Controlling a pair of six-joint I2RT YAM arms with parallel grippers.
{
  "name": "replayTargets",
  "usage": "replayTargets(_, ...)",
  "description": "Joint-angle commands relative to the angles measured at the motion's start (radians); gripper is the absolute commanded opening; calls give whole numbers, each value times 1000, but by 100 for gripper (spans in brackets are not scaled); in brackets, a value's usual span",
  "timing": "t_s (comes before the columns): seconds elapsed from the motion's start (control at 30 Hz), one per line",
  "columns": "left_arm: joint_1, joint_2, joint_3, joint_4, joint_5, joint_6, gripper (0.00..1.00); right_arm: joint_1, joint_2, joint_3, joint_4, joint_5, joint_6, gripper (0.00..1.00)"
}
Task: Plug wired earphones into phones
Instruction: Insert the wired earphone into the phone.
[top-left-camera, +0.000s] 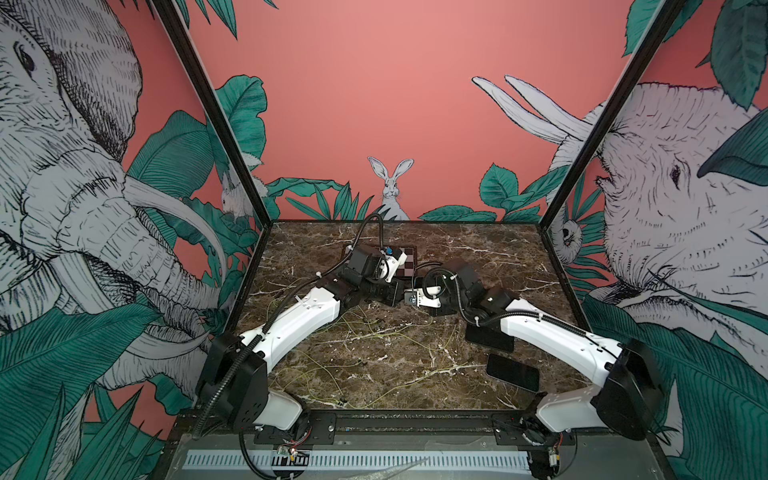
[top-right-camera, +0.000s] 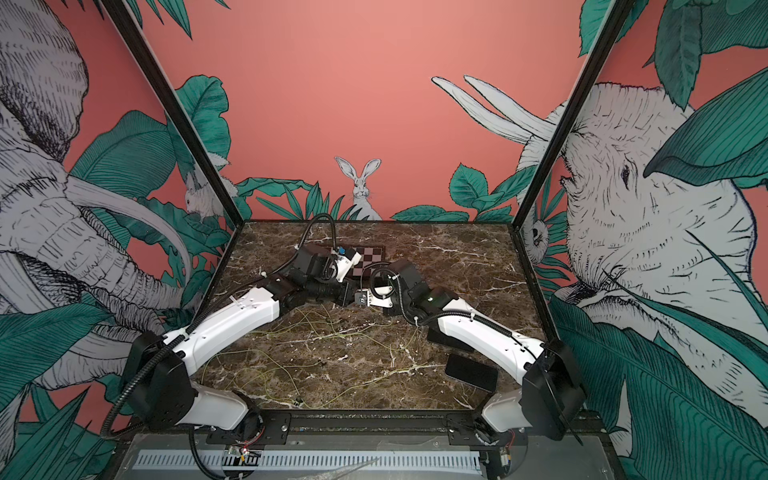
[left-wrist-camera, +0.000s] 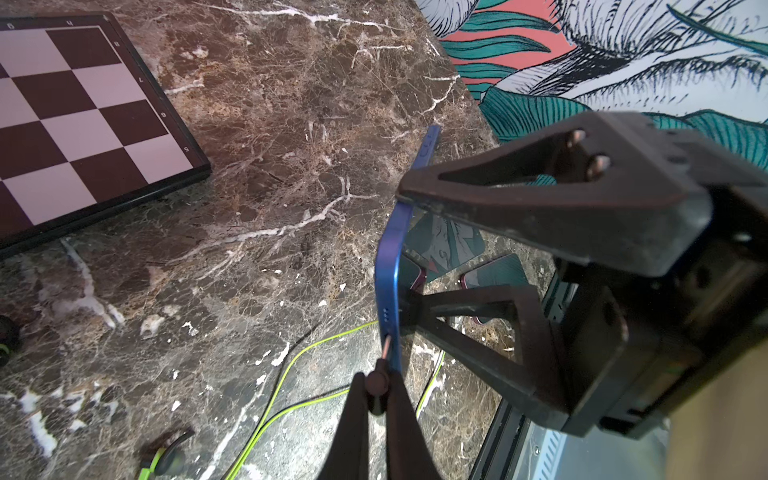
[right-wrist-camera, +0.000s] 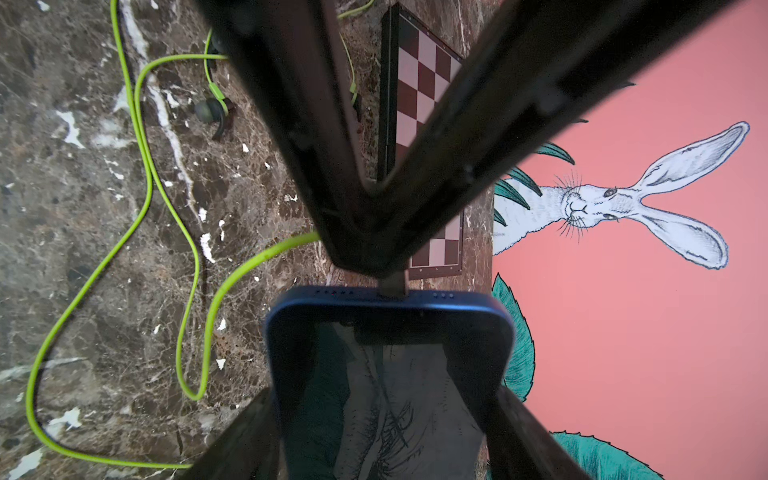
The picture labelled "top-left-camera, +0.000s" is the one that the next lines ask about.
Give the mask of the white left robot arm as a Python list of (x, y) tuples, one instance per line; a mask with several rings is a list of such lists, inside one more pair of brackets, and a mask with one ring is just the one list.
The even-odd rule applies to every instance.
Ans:
[(361, 301), (396, 305), (404, 291), (396, 274), (408, 260), (401, 248), (357, 246), (330, 271), (307, 281), (304, 296), (289, 296), (292, 304), (263, 326), (215, 338), (196, 387), (200, 413), (193, 436), (202, 437), (213, 419), (235, 433), (263, 426), (301, 435), (303, 405), (270, 390), (268, 375), (302, 341)]

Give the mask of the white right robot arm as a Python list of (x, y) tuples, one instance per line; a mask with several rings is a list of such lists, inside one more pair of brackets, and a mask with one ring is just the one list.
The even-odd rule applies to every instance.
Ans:
[(631, 440), (646, 437), (663, 399), (661, 373), (648, 345), (586, 331), (513, 292), (486, 288), (461, 259), (435, 265), (412, 282), (416, 305), (438, 316), (458, 314), (498, 339), (520, 339), (574, 368), (590, 384), (561, 394), (540, 392), (518, 426), (532, 445), (552, 445), (572, 429), (606, 428)]

